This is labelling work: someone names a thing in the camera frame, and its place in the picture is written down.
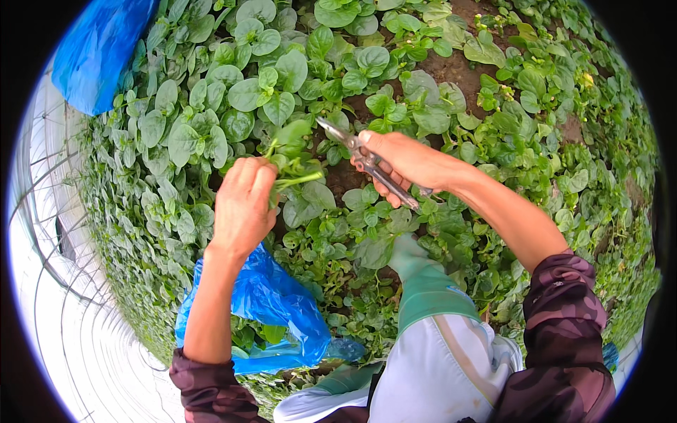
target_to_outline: plastic sheeting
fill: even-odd
[[[35,359],[80,422],[183,422],[168,369],[115,307],[74,186],[81,115],[48,69],[26,111],[7,190],[14,292]]]

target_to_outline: blue plastic bag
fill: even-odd
[[[178,347],[183,346],[185,325],[201,274],[202,259],[195,264],[193,289],[179,308],[175,325]],[[249,255],[238,274],[232,294],[231,312],[262,324],[287,327],[299,341],[293,345],[282,340],[279,344],[270,344],[265,350],[254,346],[249,358],[233,355],[235,374],[275,374],[280,370],[302,365],[314,366],[325,356],[332,341],[312,294],[273,260],[263,243]],[[351,359],[355,360],[364,354],[362,345],[350,340],[341,341],[345,342],[349,345],[343,346],[342,351],[350,350],[353,355]]]
[[[51,81],[77,110],[95,116],[113,109],[126,69],[158,0],[93,0],[61,40]]]

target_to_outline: wrist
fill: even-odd
[[[475,166],[459,160],[452,156],[447,156],[446,178],[443,182],[443,190],[458,196],[458,192],[465,190],[470,183],[481,179],[485,173]]]
[[[219,266],[222,267],[236,266],[239,270],[249,254],[243,254],[233,248],[210,242],[204,249],[203,256],[205,263],[219,263]]]

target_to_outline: finger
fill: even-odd
[[[276,177],[276,172],[270,167],[259,167],[258,171],[256,172],[251,191],[249,192],[249,198],[254,201],[254,204],[257,207],[263,204],[267,210],[270,190],[275,183]]]
[[[233,163],[233,167],[228,169],[228,172],[225,173],[225,176],[223,177],[223,181],[221,182],[221,187],[219,188],[219,191],[226,190],[229,187],[233,186],[235,181],[238,180],[240,177],[240,173],[242,172],[242,167],[244,166],[244,157],[240,157],[239,159],[235,160],[235,163]]]
[[[388,200],[390,204],[392,204],[393,208],[397,208],[402,205],[402,201],[399,199],[399,197],[392,192],[388,193],[388,195],[385,196],[385,199]]]
[[[268,231],[273,229],[277,220],[278,220],[277,210],[275,210],[274,208],[268,210],[268,215],[266,216]]]
[[[388,194],[390,194],[390,190],[388,189],[388,187],[386,187],[376,179],[374,179],[374,188],[376,188],[376,192],[378,192],[381,196],[385,197]]]
[[[391,174],[390,174],[390,179],[392,179],[393,182],[395,182],[395,183],[398,184],[398,185],[399,185],[400,183],[402,183],[402,176],[401,176],[399,173],[397,173],[397,172],[394,172],[394,171],[391,172]]]
[[[244,159],[244,164],[242,165],[242,171],[238,176],[237,181],[234,184],[236,190],[240,190],[243,194],[248,193],[252,189],[254,180],[256,179],[256,174],[261,164],[254,157],[248,157]]]
[[[265,166],[266,164],[270,163],[270,161],[263,156],[255,157],[255,159],[261,166]]]
[[[385,161],[383,161],[383,160],[381,160],[381,161],[378,163],[378,167],[380,167],[381,170],[383,170],[385,173],[390,173],[390,172],[393,171],[393,167],[390,165],[390,163],[385,162]]]

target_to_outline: camouflage sleeve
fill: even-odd
[[[571,250],[543,260],[523,307],[526,370],[501,394],[497,422],[595,422],[615,388],[602,359],[607,314],[592,291],[594,268]]]
[[[238,384],[233,361],[202,364],[174,350],[169,377],[181,390],[187,423],[264,423],[254,397]]]

